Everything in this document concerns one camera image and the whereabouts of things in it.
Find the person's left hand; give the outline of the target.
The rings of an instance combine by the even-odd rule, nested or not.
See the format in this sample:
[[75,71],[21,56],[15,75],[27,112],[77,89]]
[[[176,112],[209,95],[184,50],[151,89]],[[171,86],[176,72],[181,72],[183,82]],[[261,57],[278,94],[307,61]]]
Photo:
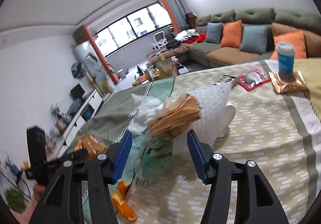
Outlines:
[[43,185],[35,184],[33,187],[33,196],[35,201],[39,202],[42,198],[43,193],[45,192],[46,187]]

